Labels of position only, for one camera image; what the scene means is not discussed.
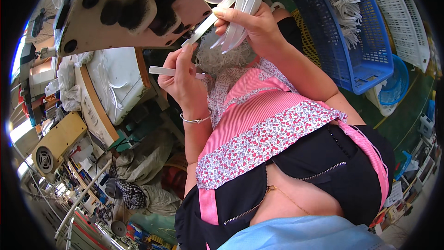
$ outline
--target pile of white scraps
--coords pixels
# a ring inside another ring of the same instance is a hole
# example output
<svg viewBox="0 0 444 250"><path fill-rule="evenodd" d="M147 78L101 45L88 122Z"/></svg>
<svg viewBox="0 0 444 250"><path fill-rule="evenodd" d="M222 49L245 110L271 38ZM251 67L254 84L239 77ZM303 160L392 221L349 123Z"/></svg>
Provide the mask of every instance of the pile of white scraps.
<svg viewBox="0 0 444 250"><path fill-rule="evenodd" d="M362 16L358 3L361 0L329 0L336 11L337 22L341 26L342 34L348 49L353 46L356 48L358 44L358 33L361 31L357 28L361 25Z"/></svg>
<svg viewBox="0 0 444 250"><path fill-rule="evenodd" d="M245 67L254 59L251 57L253 50L247 40L224 54L221 51L222 45L211 49L210 47L219 39L215 31L216 28L213 27L201 37L196 54L196 66L201 67L204 72L216 77L226 68Z"/></svg>

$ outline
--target yellow line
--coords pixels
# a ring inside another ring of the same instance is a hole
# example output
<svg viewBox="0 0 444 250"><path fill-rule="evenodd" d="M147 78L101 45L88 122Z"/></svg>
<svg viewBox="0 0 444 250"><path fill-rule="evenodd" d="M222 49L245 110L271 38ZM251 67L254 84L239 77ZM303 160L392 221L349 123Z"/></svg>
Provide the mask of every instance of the yellow line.
<svg viewBox="0 0 444 250"><path fill-rule="evenodd" d="M410 85L410 87L407 89L407 92L405 92L404 97L399 101L397 107L402 103L402 101L405 99L405 97L407 96L408 92L410 92L410 89L413 87L413 85L415 84L416 80L418 79L419 75L416 75L415 79L413 80L412 84ZM374 130L376 128L378 128L382 123L384 123L384 121L387 119L388 117L384 117L377 125L375 125L375 127L373 128Z"/></svg>
<svg viewBox="0 0 444 250"><path fill-rule="evenodd" d="M388 117L384 117L377 125L375 125L375 127L373 128L374 130L376 128L378 128L382 123L384 123L384 121L387 119Z"/></svg>
<svg viewBox="0 0 444 250"><path fill-rule="evenodd" d="M429 93L428 93L428 95L427 95L427 99L430 97L430 93L431 93L432 90L433 90L433 85L434 85L434 84L435 84L435 80L433 80L432 85L430 86L430 90L429 90ZM424 109L425 105L429 102L427 99L425 100L425 103L424 103L424 105L423 105L422 108L421 108L421 113L422 113L422 110ZM407 131L407 133L404 135L404 137L403 137L402 140L399 142L399 144L393 149L393 151L396 150L397 147L399 147L399 145L401 145L401 143L402 143L402 142L404 141L404 139L407 137L408 133L412 130L413 126L416 124L416 122L418 121L419 117L421 116L421 113L419 113L418 117L417 117L416 120L413 122L413 125L410 127L410 129Z"/></svg>

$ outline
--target bracelet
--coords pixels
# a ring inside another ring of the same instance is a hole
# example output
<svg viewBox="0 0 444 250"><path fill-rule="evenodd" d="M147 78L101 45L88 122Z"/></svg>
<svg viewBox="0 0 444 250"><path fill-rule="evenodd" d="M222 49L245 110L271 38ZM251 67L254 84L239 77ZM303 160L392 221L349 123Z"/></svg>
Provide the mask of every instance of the bracelet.
<svg viewBox="0 0 444 250"><path fill-rule="evenodd" d="M189 121L189 120L185 120L184 118L183 118L183 112L179 115L180 116L180 119L182 119L184 122L186 122L186 123L191 123L191 124L200 124L200 123L202 123L203 121L205 121L205 120L208 120L209 118L211 118L211 109L210 108L208 108L208 111L209 111L209 115L208 115L208 117L206 117L206 118L204 118L204 119L197 119L197 120L191 120L191 121Z"/></svg>

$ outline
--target checkered cloth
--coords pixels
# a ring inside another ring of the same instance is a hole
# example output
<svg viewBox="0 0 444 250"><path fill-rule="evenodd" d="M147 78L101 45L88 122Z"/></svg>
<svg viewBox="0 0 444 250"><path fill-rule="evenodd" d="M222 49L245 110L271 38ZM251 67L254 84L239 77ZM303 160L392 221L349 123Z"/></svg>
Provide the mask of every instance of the checkered cloth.
<svg viewBox="0 0 444 250"><path fill-rule="evenodd" d="M125 202L128 209L145 208L147 206L145 203L145 194L140 189L140 187L134 184L130 184L124 180L120 180L114 165L111 165L110 171L111 174L115 176L115 183L122 192L123 201Z"/></svg>

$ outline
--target pink apron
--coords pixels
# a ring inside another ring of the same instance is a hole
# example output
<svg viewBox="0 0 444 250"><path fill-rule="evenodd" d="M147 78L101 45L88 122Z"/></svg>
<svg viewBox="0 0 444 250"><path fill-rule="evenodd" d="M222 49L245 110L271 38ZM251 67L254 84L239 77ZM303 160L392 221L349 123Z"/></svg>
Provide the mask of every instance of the pink apron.
<svg viewBox="0 0 444 250"><path fill-rule="evenodd" d="M196 167L202 220L218 225L215 189L333 120L369 157L380 182L382 207L389 190L387 168L367 137L346 124L346 114L299 95L263 58L251 68L230 68L216 81L208 77L205 82L214 130Z"/></svg>

